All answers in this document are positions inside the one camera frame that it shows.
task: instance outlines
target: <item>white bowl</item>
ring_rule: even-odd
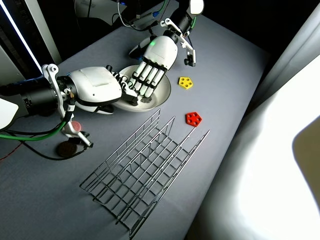
[[[131,78],[132,73],[137,69],[138,65],[128,66],[124,69],[122,69],[119,74],[125,75],[128,77],[128,79]],[[119,100],[112,105],[115,107],[126,110],[129,112],[147,112],[150,111],[161,104],[163,104],[170,96],[171,93],[171,84],[169,79],[166,75],[163,76],[162,80],[160,81],[158,87],[154,90],[153,94],[151,95],[151,100],[148,99],[148,102],[145,102],[145,98],[142,98],[139,96],[138,105],[133,106],[132,104],[128,103],[124,100]]]

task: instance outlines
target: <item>metal wire basket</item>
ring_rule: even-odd
[[[175,117],[159,128],[160,109],[80,185],[129,230],[132,239],[210,130],[190,150],[170,137]]]

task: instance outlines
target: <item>yellow pentagon block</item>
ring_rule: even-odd
[[[179,85],[184,89],[189,89],[194,85],[194,83],[191,81],[190,77],[182,76],[179,78]]]

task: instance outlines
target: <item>metal wire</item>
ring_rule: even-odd
[[[129,230],[132,239],[162,199],[208,131],[190,150],[183,144],[196,128],[180,142],[169,137],[175,117],[158,128],[156,111],[120,147],[117,148],[80,187],[93,195]]]

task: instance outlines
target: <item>gray table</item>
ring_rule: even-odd
[[[170,16],[178,6],[171,1]],[[59,74],[111,64],[115,70],[137,64],[128,58],[129,50],[148,36],[121,27],[59,65]],[[211,129],[183,172],[176,179],[144,223],[137,240],[181,240],[194,216],[245,113],[265,68],[267,54],[204,16],[197,17],[192,32],[197,66],[186,67],[186,52],[179,54],[167,73],[171,95],[161,106],[164,124],[176,116],[171,136],[177,142],[192,129],[185,124],[185,114],[197,111],[202,123],[190,144]],[[178,86],[180,76],[189,76],[194,86]],[[41,158],[24,146],[0,163],[0,239],[2,240],[126,240],[127,229],[115,225],[114,217],[92,202],[79,184],[111,154],[156,109],[146,113],[116,109],[114,115],[99,115],[77,110],[75,120],[89,132],[94,147],[66,161]],[[47,130],[59,117],[32,116],[19,119],[12,129]],[[62,134],[32,146],[48,155],[66,138]],[[0,156],[6,155],[17,142],[0,140]]]

